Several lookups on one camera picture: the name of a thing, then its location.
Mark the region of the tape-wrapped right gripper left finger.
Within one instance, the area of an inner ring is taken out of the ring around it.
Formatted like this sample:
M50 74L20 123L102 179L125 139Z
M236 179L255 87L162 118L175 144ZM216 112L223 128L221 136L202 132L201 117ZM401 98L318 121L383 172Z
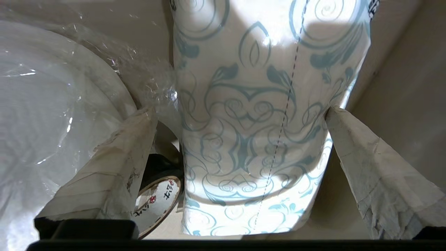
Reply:
M40 239L49 239L64 220L131 219L157 122L155 109L144 107L98 145L35 217Z

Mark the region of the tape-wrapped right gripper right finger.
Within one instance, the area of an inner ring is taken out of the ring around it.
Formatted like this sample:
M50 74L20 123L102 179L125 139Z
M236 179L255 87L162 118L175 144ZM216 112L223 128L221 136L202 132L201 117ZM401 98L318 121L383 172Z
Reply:
M371 239L445 239L445 193L349 111L325 116Z

